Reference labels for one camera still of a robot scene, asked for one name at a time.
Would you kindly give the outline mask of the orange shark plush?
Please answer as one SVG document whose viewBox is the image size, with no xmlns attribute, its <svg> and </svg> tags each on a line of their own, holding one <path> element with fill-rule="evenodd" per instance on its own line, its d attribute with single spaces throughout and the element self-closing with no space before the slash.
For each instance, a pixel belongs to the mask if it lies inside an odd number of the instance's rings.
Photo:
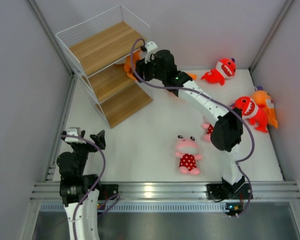
<svg viewBox="0 0 300 240">
<path fill-rule="evenodd" d="M 251 98 L 265 112 L 267 116 L 267 123 L 278 129 L 279 124 L 276 117 L 274 101 L 269 93 L 265 91 L 261 86 L 256 86 L 255 92 L 251 95 Z"/>
<path fill-rule="evenodd" d="M 138 81 L 138 79 L 134 76 L 131 63 L 133 63 L 133 66 L 136 69 L 136 61 L 142 59 L 140 53 L 141 49 L 138 49 L 137 51 L 133 52 L 132 59 L 131 56 L 128 55 L 126 58 L 123 58 L 115 63 L 116 65 L 122 66 L 126 75 L 135 81 Z"/>
<path fill-rule="evenodd" d="M 186 72 L 185 75 L 186 75 L 186 79 L 187 79 L 188 81 L 194 81 L 194 80 L 197 79 L 197 75 L 194 74 L 194 73 Z"/>
</svg>

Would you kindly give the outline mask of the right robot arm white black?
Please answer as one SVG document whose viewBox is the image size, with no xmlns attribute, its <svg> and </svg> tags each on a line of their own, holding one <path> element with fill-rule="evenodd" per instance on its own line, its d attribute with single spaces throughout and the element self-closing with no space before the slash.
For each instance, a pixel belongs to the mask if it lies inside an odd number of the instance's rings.
<svg viewBox="0 0 300 240">
<path fill-rule="evenodd" d="M 208 96 L 190 75 L 178 70 L 169 50 L 149 50 L 144 46 L 141 50 L 145 57 L 132 65 L 135 77 L 144 84 L 153 79 L 161 81 L 161 89 L 187 101 L 213 126 L 210 139 L 213 146 L 220 151 L 222 178 L 219 190 L 211 192 L 211 196 L 220 195 L 221 199 L 236 198 L 241 194 L 245 183 L 245 178 L 237 167 L 237 153 L 243 134 L 240 111 L 230 109 Z"/>
</svg>

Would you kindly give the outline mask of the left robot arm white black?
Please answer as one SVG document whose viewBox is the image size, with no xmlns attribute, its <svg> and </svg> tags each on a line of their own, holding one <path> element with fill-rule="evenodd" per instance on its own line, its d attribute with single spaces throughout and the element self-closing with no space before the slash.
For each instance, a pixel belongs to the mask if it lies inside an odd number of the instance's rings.
<svg viewBox="0 0 300 240">
<path fill-rule="evenodd" d="M 103 194 L 100 177 L 97 174 L 84 175 L 90 153 L 106 148 L 105 131 L 91 134 L 91 145 L 83 140 L 85 131 L 68 128 L 61 139 L 72 151 L 61 153 L 56 160 L 60 174 L 59 195 L 66 212 L 71 240 L 98 240 L 97 202 Z"/>
</svg>

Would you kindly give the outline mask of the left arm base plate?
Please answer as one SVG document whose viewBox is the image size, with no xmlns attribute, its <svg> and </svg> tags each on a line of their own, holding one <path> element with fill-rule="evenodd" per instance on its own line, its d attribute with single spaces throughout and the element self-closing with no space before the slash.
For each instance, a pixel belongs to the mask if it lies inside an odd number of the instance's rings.
<svg viewBox="0 0 300 240">
<path fill-rule="evenodd" d="M 97 203 L 97 209 L 103 211 L 107 208 L 107 204 L 110 201 L 116 201 L 119 193 L 118 184 L 103 184 L 99 187 L 99 197 Z"/>
</svg>

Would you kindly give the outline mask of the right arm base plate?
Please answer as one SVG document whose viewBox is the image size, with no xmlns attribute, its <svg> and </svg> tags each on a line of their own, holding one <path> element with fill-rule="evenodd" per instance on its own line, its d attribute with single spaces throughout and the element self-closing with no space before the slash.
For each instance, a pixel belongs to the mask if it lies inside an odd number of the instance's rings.
<svg viewBox="0 0 300 240">
<path fill-rule="evenodd" d="M 210 183 L 206 186 L 207 198 L 215 203 L 225 202 L 226 214 L 238 218 L 253 199 L 252 187 L 244 183 L 238 188 L 225 183 Z"/>
</svg>

